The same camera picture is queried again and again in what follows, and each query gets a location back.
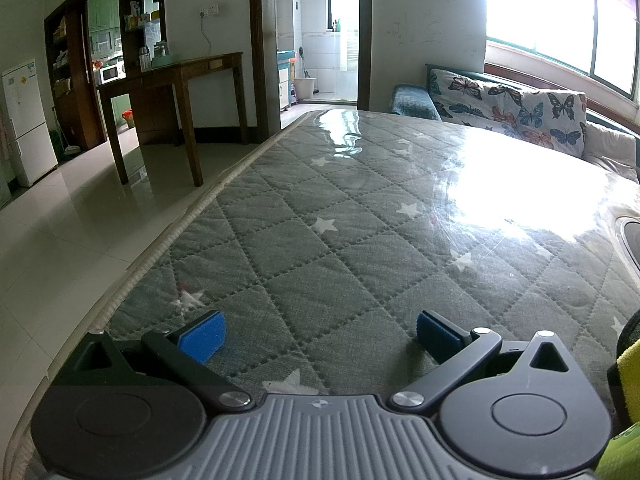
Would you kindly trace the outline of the dark wooden shelf unit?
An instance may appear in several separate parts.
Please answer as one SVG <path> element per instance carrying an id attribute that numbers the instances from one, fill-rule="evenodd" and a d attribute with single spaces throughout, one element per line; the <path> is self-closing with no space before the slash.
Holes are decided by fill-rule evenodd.
<path id="1" fill-rule="evenodd" d="M 99 69 L 124 62 L 140 72 L 166 39 L 165 0 L 66 0 L 44 19 L 53 113 L 61 142 L 85 152 L 106 141 Z"/>

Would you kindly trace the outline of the green plastic bottle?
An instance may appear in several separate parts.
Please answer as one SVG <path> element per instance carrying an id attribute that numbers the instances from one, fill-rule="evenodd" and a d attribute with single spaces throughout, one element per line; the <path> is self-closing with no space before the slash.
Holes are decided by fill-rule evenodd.
<path id="1" fill-rule="evenodd" d="M 603 480 L 640 480 L 640 426 L 634 424 L 614 437 L 596 469 Z"/>

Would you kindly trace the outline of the butterfly pattern cushion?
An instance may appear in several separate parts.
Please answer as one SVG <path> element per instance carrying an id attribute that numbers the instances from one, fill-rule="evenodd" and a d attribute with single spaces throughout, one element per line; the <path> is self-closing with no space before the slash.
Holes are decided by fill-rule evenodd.
<path id="1" fill-rule="evenodd" d="M 580 92 L 521 89 L 440 68 L 428 71 L 427 89 L 445 122 L 582 157 L 587 99 Z"/>

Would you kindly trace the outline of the blue white cabinet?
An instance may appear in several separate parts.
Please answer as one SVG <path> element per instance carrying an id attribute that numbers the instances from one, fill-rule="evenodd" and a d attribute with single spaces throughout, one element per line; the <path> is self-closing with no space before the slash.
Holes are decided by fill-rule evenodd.
<path id="1" fill-rule="evenodd" d="M 279 108 L 286 110 L 292 102 L 292 63 L 295 61 L 294 50 L 277 50 L 277 69 L 279 77 Z"/>

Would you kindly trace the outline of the dark wooden table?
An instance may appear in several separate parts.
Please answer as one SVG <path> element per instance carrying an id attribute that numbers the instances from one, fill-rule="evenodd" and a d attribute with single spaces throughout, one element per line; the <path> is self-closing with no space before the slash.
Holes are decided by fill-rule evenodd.
<path id="1" fill-rule="evenodd" d="M 163 87 L 171 88 L 174 94 L 174 109 L 179 117 L 179 126 L 186 146 L 186 157 L 188 158 L 193 183 L 195 186 L 202 186 L 204 179 L 193 125 L 189 82 L 223 70 L 231 70 L 233 77 L 236 114 L 239 119 L 239 132 L 235 133 L 234 138 L 241 144 L 249 144 L 250 127 L 247 122 L 242 52 L 192 58 L 192 60 L 150 68 L 144 72 L 99 85 L 98 91 L 100 92 L 107 139 L 114 157 L 119 181 L 122 185 L 128 184 L 129 178 L 113 117 L 112 99 L 131 92 L 148 91 Z"/>

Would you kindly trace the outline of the grey star quilted table cover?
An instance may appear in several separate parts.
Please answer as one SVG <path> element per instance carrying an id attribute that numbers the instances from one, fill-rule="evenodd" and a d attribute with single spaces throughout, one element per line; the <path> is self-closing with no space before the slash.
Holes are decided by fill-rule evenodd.
<path id="1" fill-rule="evenodd" d="M 623 432 L 606 373 L 639 312 L 615 219 L 639 187 L 491 131 L 311 114 L 242 159 L 134 266 L 85 334 L 138 339 L 208 310 L 206 363 L 253 397 L 206 410 L 177 385 L 38 389 L 11 479 L 600 479 Z M 593 410 L 393 410 L 437 367 L 433 311 L 505 340 L 556 333 Z"/>

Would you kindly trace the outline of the white refrigerator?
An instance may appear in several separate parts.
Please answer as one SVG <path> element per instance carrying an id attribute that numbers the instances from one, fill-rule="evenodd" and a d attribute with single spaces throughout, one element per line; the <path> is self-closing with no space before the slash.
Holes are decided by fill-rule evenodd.
<path id="1" fill-rule="evenodd" d="M 30 188 L 58 164 L 44 116 L 36 62 L 30 60 L 4 72 L 2 87 L 17 179 L 23 188 Z"/>

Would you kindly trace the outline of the yellow grey cleaning cloth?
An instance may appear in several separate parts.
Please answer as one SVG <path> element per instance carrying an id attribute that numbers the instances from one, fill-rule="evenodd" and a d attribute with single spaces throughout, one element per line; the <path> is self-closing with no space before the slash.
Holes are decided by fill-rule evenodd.
<path id="1" fill-rule="evenodd" d="M 639 316 L 636 312 L 624 325 L 617 339 L 616 361 L 606 373 L 615 413 L 623 429 L 639 421 Z"/>

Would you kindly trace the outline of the white microwave oven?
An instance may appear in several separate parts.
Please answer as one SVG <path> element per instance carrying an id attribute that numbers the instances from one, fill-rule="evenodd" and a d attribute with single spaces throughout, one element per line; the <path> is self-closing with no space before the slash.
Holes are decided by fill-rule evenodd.
<path id="1" fill-rule="evenodd" d="M 118 61 L 112 65 L 104 65 L 99 69 L 100 84 L 106 84 L 115 79 L 122 79 L 126 76 L 124 62 Z"/>

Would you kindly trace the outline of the white bucket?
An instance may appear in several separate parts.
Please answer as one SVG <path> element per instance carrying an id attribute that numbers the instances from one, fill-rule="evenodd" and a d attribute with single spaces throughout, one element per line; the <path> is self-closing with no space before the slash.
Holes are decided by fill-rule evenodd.
<path id="1" fill-rule="evenodd" d="M 295 78 L 294 89 L 299 101 L 310 100 L 314 96 L 314 90 L 316 90 L 316 80 L 310 77 Z"/>

